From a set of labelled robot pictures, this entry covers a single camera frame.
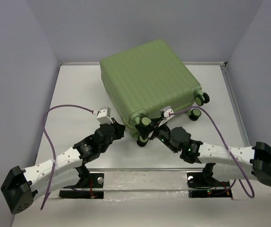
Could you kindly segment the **green suitcase blue lining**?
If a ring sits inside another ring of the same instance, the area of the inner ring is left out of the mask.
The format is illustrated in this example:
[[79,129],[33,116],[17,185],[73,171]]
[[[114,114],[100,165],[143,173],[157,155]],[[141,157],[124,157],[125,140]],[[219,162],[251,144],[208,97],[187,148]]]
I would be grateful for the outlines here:
[[170,46],[158,39],[100,60],[101,79],[111,102],[132,137],[142,116],[160,117],[164,107],[174,112],[195,104],[200,82]]

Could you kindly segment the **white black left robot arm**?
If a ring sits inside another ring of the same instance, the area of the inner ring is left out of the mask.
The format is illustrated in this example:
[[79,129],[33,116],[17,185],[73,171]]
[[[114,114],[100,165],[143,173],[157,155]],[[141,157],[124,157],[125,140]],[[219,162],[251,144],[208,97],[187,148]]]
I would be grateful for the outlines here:
[[64,180],[56,180],[55,184],[50,182],[51,177],[56,178],[66,171],[76,170],[72,177],[73,182],[79,187],[87,185],[89,171],[85,165],[99,158],[113,141],[123,138],[125,129],[126,127],[116,120],[101,124],[94,134],[76,143],[55,159],[24,169],[19,166],[11,168],[0,187],[10,213],[18,214],[26,210],[46,192],[73,185]]

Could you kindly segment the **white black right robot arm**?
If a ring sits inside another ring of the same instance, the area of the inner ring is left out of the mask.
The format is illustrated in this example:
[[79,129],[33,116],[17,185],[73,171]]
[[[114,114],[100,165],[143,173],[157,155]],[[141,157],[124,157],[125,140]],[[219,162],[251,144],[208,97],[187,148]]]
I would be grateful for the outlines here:
[[197,179],[206,185],[248,179],[271,187],[271,146],[264,142],[225,148],[193,140],[183,127],[170,129],[165,123],[152,122],[135,127],[143,139],[159,139],[173,153],[179,153],[183,161],[204,164]]

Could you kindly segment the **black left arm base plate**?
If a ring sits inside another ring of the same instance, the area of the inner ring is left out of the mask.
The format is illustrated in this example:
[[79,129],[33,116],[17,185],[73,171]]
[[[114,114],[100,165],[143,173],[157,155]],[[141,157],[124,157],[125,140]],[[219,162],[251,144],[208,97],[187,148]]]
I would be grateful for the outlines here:
[[81,177],[75,185],[67,186],[59,191],[62,199],[103,199],[104,173],[92,172]]

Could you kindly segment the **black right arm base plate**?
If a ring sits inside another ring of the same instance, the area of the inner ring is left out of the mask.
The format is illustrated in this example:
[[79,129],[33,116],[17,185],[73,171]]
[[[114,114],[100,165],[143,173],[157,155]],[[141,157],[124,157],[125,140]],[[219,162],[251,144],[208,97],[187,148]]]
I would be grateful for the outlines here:
[[201,172],[187,173],[187,185],[189,198],[233,198],[229,182],[203,179]]

